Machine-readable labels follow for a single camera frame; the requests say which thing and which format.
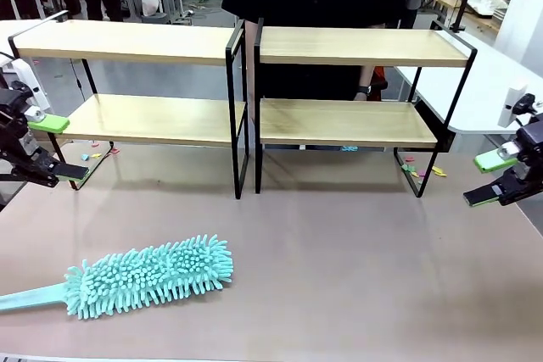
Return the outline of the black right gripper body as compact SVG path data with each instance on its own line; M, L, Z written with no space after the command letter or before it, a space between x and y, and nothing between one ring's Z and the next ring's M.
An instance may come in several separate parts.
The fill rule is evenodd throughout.
M518 162L501 177L501 206L543 192L543 114L533 116L521 127L514 141L520 148Z

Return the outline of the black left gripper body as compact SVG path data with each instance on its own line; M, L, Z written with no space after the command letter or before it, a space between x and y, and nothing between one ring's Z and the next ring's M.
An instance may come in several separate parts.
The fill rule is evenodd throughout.
M9 173L0 173L0 182L55 187L59 179L53 170L58 161L40 147L30 128L45 119L32 98L33 91L22 81L0 87L0 161L11 165Z

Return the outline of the wooden two-tier shelf black frame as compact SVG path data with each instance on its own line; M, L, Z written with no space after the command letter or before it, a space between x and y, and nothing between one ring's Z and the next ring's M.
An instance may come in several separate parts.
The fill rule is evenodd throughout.
M320 145L392 148L398 165L402 148L431 152L425 177L416 182L404 173L421 197L441 151L440 140L415 109L405 102L347 102L263 98L259 81L263 64L396 67L396 59L415 59L421 71L433 67L463 67L443 126L447 127L477 49L435 21L428 30L270 27L258 23L254 44L255 190L263 176L265 145Z
M195 147L232 153L234 194L240 198L249 155L238 141L249 138L248 104L234 96L234 62L245 55L244 22L233 28L145 25L55 18L36 20L8 37L17 57L75 58L135 63L221 66L227 99L142 97L94 92L70 117L58 138Z

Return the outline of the teal chenille duster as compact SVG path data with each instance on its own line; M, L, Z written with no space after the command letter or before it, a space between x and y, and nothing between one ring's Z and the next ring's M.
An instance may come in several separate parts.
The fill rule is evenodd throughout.
M227 242L198 235L82 261L62 283L0 296L0 311L64 304L68 315L97 319L221 290L233 272Z

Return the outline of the person's right forearm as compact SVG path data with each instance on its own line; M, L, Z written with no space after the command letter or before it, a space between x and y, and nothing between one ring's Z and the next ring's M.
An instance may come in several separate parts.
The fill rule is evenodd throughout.
M255 96L255 75L254 75L254 44L258 25L256 23L245 21L245 49L246 49L246 73L248 100L254 102Z

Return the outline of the white rounded table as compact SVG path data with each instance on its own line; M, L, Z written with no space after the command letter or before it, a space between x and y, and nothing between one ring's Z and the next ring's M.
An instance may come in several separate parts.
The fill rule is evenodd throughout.
M461 134L513 134L517 123L498 125L507 92L511 86L525 85L538 100L543 99L543 78L524 68L484 42L469 38L478 50L449 121L449 129ZM410 83L416 83L416 94L442 121L446 120L452 98L464 73L463 67L424 65L415 77L419 62L396 59L396 68Z

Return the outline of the black and red chair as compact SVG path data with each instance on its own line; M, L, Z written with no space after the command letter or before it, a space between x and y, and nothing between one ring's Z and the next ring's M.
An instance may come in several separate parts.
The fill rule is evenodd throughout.
M385 78L384 67L376 66L373 70L367 100L380 102L382 100L382 91L387 88L388 82Z

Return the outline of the wooden workbench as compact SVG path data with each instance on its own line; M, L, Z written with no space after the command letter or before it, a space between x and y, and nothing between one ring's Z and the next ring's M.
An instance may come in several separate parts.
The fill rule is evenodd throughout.
M462 0L434 0L434 4L442 8L456 10L460 8ZM465 11L464 16L474 22L481 30L488 30L496 35L500 31L500 26L493 19L481 18L468 11Z

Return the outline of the white crumpled bag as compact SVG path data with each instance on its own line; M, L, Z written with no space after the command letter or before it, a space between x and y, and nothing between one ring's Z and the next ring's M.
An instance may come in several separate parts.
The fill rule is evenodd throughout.
M496 10L508 9L508 3L504 0L467 0L467 5L475 14L485 18L491 18Z

